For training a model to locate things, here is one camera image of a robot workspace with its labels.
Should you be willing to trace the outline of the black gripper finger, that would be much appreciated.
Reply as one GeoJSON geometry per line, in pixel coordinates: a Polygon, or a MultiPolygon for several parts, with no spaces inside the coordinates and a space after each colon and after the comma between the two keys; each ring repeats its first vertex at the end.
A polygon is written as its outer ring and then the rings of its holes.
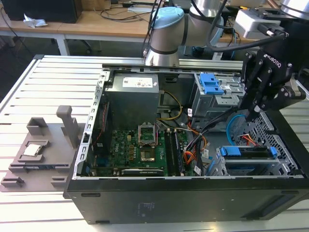
{"type": "Polygon", "coordinates": [[[270,88],[263,95],[262,100],[258,103],[261,110],[280,110],[292,104],[298,103],[306,98],[305,91],[296,87],[282,86],[280,88],[270,88]]]}
{"type": "Polygon", "coordinates": [[[251,52],[245,53],[245,59],[242,66],[241,82],[244,84],[245,94],[241,101],[241,110],[245,110],[246,120],[252,121],[256,116],[254,113],[254,98],[258,88],[257,76],[260,71],[260,64],[256,62],[256,55],[251,52]]]}

